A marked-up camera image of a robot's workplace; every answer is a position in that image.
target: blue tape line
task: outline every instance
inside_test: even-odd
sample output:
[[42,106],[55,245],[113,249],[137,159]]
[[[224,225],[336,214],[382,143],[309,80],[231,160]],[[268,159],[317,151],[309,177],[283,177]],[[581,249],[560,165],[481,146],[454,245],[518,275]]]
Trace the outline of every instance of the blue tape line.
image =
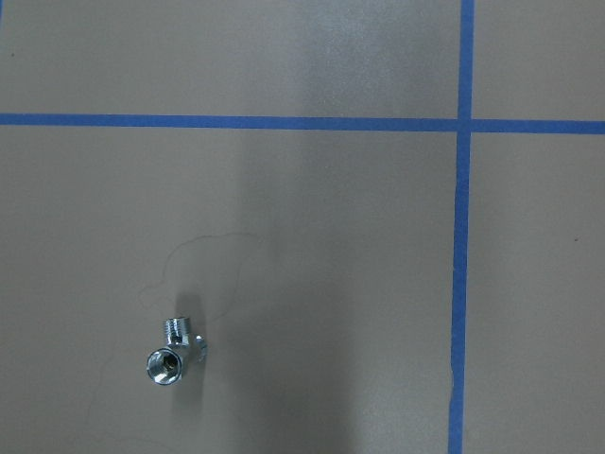
[[454,118],[338,118],[77,113],[0,113],[0,125],[436,132],[453,132],[458,128],[458,122]]
[[605,134],[605,121],[473,120],[473,132],[532,134]]
[[452,288],[452,396],[450,399],[448,453],[462,454],[464,429],[464,365],[466,356],[466,282],[469,230],[469,175],[471,134],[457,139],[454,218],[454,271]]
[[452,276],[452,396],[450,398],[448,453],[462,454],[464,433],[464,365],[466,354],[466,282],[469,232],[469,176],[473,124],[474,0],[460,5],[458,69],[458,137],[456,143],[456,196],[454,213],[454,271]]

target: small metal part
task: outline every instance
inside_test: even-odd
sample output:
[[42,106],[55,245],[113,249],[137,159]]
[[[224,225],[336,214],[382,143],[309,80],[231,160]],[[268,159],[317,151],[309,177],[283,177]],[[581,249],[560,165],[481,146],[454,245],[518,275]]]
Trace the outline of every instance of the small metal part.
[[192,358],[196,362],[203,361],[208,353],[208,345],[201,335],[196,335],[192,342],[188,317],[166,320],[164,334],[166,347],[149,355],[147,373],[154,383],[166,386],[182,379]]

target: scratch mark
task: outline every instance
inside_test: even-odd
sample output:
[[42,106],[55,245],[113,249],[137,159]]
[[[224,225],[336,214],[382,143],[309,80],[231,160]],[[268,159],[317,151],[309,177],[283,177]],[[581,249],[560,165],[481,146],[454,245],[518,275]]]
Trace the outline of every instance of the scratch mark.
[[[160,281],[156,281],[153,284],[149,284],[144,286],[141,290],[139,290],[139,292],[137,293],[137,300],[140,304],[140,306],[144,309],[149,309],[153,306],[155,306],[155,303],[153,301],[151,301],[150,303],[145,303],[143,295],[150,291],[150,290],[155,290],[158,288],[161,288],[162,286],[164,286],[167,282],[167,272],[168,272],[168,266],[172,260],[172,258],[177,254],[178,251],[182,250],[182,249],[186,249],[187,246],[190,246],[192,244],[197,243],[198,241],[204,240],[204,239],[221,239],[221,238],[229,238],[229,237],[234,237],[234,236],[238,236],[238,237],[247,237],[250,238],[252,240],[255,240],[257,244],[261,244],[263,242],[263,239],[255,234],[249,233],[249,232],[229,232],[227,234],[221,234],[221,235],[201,235],[201,236],[196,236],[192,239],[188,239],[187,241],[184,241],[183,243],[180,243],[177,247],[175,247],[166,257],[166,259],[164,260],[164,264],[162,266],[162,278],[160,279]],[[240,278],[241,278],[241,271],[242,268],[244,267],[245,263],[250,259],[250,257],[252,256],[252,254],[254,253],[254,251],[248,253],[240,262],[239,265],[237,266],[237,271],[236,271],[236,276],[235,276],[235,284],[233,286],[233,293],[232,293],[232,298],[231,298],[231,302],[228,304],[227,308],[225,310],[223,310],[220,314],[216,315],[215,317],[213,317],[212,319],[210,319],[208,322],[215,322],[216,320],[220,319],[221,317],[224,317],[230,310],[231,307],[233,306],[233,303],[235,302],[235,298],[237,295],[237,292],[239,290],[239,282],[240,282]]]
[[103,364],[101,365],[101,368],[99,369],[98,382],[96,383],[95,390],[93,391],[93,397],[91,398],[91,401],[88,404],[88,408],[86,409],[86,417],[84,418],[85,427],[88,427],[90,424],[91,412],[92,412],[93,406],[96,403],[96,400],[98,398],[98,393],[101,390],[101,386],[103,385],[103,378],[105,376],[105,370],[107,369],[107,366],[110,365],[110,362],[113,361],[113,358],[115,357],[115,346],[116,346],[116,340],[113,342],[112,351],[110,352],[110,355],[107,357],[107,359],[105,359],[105,361],[103,361]]
[[159,446],[159,447],[165,449],[166,452],[170,452],[170,453],[174,453],[174,454],[177,453],[176,449],[173,449],[172,447],[170,447],[168,445],[160,443],[157,440],[151,440],[151,439],[145,438],[145,437],[116,437],[116,436],[110,434],[109,432],[104,432],[104,435],[106,435],[108,438],[115,440],[119,444],[124,444],[127,442],[143,442],[143,443],[147,443],[150,445]]

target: threaded end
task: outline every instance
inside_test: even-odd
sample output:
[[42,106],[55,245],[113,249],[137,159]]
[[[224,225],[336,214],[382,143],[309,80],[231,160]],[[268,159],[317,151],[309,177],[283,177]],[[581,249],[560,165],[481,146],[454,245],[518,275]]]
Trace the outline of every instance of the threaded end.
[[171,385],[182,377],[182,361],[169,348],[156,350],[147,358],[147,374],[158,385]]
[[189,317],[179,317],[178,319],[168,319],[164,322],[164,333],[166,335],[166,343],[188,344],[189,334],[191,333],[191,323]]

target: metal pipe fitting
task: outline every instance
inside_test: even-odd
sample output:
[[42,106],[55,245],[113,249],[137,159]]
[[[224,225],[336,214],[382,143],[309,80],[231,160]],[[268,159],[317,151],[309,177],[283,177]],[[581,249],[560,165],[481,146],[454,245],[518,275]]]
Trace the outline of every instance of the metal pipe fitting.
[[192,360],[203,361],[208,347],[202,336],[193,338],[188,317],[166,320],[164,334],[166,347],[149,355],[147,373],[154,383],[165,386],[181,380]]

